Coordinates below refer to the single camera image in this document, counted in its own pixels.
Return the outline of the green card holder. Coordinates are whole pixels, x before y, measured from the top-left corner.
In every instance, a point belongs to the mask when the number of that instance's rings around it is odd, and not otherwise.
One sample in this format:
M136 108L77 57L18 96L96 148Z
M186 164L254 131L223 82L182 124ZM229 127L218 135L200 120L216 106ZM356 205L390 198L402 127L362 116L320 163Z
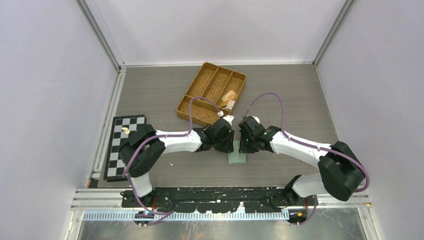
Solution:
M233 151L228 153L228 164L236 165L236 164L245 164L247 161L246 154L240 153L240 141L233 141Z

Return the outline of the gold VIP card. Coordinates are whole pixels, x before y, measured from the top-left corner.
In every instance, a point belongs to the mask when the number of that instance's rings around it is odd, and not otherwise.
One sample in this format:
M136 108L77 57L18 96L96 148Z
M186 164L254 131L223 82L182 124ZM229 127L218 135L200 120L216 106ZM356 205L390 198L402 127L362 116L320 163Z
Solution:
M234 90L230 90L229 92L227 92L222 98L221 100L223 102L225 101L235 101L238 97L238 94L234 91Z

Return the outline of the woven wicker divided tray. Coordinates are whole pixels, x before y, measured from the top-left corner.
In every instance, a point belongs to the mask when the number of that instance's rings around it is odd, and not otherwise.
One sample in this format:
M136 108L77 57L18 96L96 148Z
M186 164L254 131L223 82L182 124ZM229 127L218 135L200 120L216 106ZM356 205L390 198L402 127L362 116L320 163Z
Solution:
M219 115L214 105L225 115L231 115L235 109L223 106L222 98L228 93L235 92L237 102L246 85L247 76L244 73L227 69L209 62L204 62L186 93L176 108L177 117L192 121L200 126L213 124ZM189 103L192 103L191 114Z

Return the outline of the stack of cards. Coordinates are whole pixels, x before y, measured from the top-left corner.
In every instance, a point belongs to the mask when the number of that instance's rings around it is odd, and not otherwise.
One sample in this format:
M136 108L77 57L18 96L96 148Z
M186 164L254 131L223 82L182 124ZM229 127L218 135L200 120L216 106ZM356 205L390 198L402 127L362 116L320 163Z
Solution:
M226 100L219 103L219 106L227 111L231 111L235 105L235 100Z

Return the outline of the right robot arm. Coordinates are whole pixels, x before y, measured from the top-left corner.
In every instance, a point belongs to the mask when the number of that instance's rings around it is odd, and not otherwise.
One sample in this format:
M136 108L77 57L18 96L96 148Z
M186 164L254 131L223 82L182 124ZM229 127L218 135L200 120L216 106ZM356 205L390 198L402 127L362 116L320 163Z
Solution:
M238 126L240 153L267 151L288 155L318 169L316 174L296 175L283 188L282 196L291 205L299 205L305 198L320 194L346 202L366 179L363 166L344 142L318 143L276 126L264 128L255 116L245 116Z

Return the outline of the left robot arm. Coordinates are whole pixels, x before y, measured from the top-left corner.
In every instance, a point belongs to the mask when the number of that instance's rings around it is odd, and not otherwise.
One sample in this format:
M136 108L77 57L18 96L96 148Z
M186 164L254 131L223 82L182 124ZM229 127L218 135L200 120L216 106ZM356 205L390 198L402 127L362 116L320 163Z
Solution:
M143 123L137 130L120 141L118 157L123 161L124 177L129 177L134 189L134 200L141 207L153 202L153 187L149 171L165 154L175 152L205 152L215 149L222 153L234 151L234 116L225 115L206 127L195 127L188 131L165 132L155 130Z

